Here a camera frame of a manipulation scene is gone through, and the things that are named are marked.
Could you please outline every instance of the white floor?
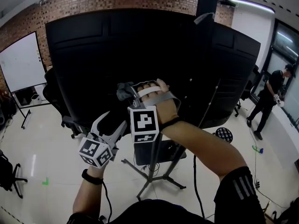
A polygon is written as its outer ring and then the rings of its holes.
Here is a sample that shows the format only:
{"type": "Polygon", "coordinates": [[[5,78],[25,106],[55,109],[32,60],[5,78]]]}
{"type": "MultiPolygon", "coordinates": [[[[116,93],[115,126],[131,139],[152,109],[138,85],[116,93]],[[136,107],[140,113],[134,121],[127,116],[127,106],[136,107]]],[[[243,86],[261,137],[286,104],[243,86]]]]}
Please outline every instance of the white floor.
{"type": "MultiPolygon", "coordinates": [[[[234,136],[232,144],[241,152],[252,173],[255,170],[255,152],[253,138],[246,126],[245,118],[253,106],[249,100],[242,102],[240,115],[232,115],[223,126],[234,136]]],[[[9,158],[13,166],[20,163],[21,174],[28,178],[22,184],[24,199],[20,199],[15,190],[6,192],[0,188],[0,206],[9,211],[24,224],[57,224],[66,223],[72,212],[73,201],[82,182],[81,173],[87,165],[77,154],[80,139],[71,139],[71,130],[60,126],[61,116],[51,105],[31,108],[32,114],[26,125],[21,129],[22,115],[18,112],[14,121],[7,128],[0,149],[9,158]],[[48,185],[42,182],[49,179],[48,185]]],[[[253,121],[256,128],[261,114],[253,121]]],[[[271,146],[267,141],[257,141],[264,148],[264,154],[257,155],[256,175],[261,182],[261,192],[281,206],[288,207],[290,201],[298,197],[299,174],[295,165],[290,170],[281,168],[271,146]]],[[[137,201],[136,195],[145,180],[128,165],[121,163],[126,158],[133,162],[133,144],[127,135],[118,143],[120,148],[114,162],[110,162],[105,171],[105,183],[113,208],[112,220],[119,216],[128,206],[137,201]]],[[[161,164],[159,175],[167,169],[168,163],[161,164]]],[[[192,154],[179,162],[171,177],[182,185],[184,190],[167,181],[154,182],[144,192],[142,198],[159,198],[179,204],[193,213],[200,213],[199,202],[193,186],[192,154]]],[[[198,161],[197,185],[203,202],[205,215],[214,213],[214,196],[219,186],[216,175],[198,161]]],[[[109,206],[102,194],[101,214],[109,215],[109,206]]],[[[262,207],[268,199],[258,193],[262,207]]],[[[284,209],[271,203],[267,211],[281,213],[284,209]]]]}

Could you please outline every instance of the man in black clothing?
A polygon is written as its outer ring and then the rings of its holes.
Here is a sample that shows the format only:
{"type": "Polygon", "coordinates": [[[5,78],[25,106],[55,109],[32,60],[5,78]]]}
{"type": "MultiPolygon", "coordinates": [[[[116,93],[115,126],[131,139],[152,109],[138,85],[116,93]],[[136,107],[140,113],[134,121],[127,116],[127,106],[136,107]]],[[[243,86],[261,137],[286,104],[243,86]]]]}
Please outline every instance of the man in black clothing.
{"type": "MultiPolygon", "coordinates": [[[[168,91],[160,79],[161,91],[142,97],[142,101],[168,91]]],[[[156,86],[149,83],[138,91],[156,86]]],[[[160,125],[178,118],[173,99],[156,104],[160,125]]],[[[265,224],[265,218],[253,186],[253,179],[245,160],[239,151],[226,141],[184,121],[167,126],[161,133],[181,144],[192,153],[220,180],[214,202],[216,224],[265,224]]],[[[68,224],[99,224],[102,180],[105,168],[90,166],[88,178],[84,179],[73,206],[73,215],[68,224]]],[[[185,208],[163,201],[143,200],[128,207],[113,224],[207,224],[210,221],[188,212],[185,208]]]]}
{"type": "Polygon", "coordinates": [[[272,73],[269,80],[266,82],[264,89],[260,92],[260,99],[256,104],[256,107],[252,111],[251,115],[247,118],[247,125],[251,127],[251,121],[254,117],[263,109],[263,115],[257,130],[254,131],[255,136],[259,140],[263,140],[261,136],[261,131],[264,128],[266,121],[271,113],[271,110],[276,101],[274,99],[275,95],[279,95],[280,99],[283,97],[280,94],[280,89],[284,84],[285,77],[289,78],[294,75],[294,67],[291,64],[287,64],[284,70],[276,70],[272,73]]]}

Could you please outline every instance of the forearm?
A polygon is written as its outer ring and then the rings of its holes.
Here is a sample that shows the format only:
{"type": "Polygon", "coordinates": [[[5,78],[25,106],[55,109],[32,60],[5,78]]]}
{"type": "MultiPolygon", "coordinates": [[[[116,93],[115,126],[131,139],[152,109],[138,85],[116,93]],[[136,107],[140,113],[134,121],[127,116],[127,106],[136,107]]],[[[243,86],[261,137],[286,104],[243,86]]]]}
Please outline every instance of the forearm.
{"type": "Polygon", "coordinates": [[[270,91],[271,95],[272,95],[272,96],[275,96],[275,93],[274,93],[274,91],[273,91],[273,89],[272,89],[272,86],[270,85],[269,81],[267,81],[266,84],[267,84],[267,88],[268,88],[268,90],[270,91]]]}
{"type": "MultiPolygon", "coordinates": [[[[102,179],[104,170],[90,166],[87,174],[102,179]]],[[[102,184],[94,185],[83,180],[73,205],[73,213],[84,213],[92,218],[98,219],[101,207],[102,186],[102,184]]]]}
{"type": "Polygon", "coordinates": [[[169,126],[162,133],[189,149],[220,178],[246,166],[245,160],[234,146],[186,122],[180,121],[169,126]]]}

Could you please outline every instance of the black and white marker cube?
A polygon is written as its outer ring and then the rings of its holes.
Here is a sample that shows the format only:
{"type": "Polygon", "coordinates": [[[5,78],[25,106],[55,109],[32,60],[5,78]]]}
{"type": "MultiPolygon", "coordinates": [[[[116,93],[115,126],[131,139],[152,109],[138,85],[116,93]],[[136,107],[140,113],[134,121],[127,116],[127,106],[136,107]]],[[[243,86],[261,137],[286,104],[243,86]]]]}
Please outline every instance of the black and white marker cube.
{"type": "Polygon", "coordinates": [[[101,168],[113,155],[110,146],[92,139],[83,138],[79,149],[79,155],[85,163],[101,168]]]}
{"type": "Polygon", "coordinates": [[[146,143],[156,140],[159,126],[155,106],[148,106],[146,109],[131,109],[130,119],[133,143],[146,143]]]}

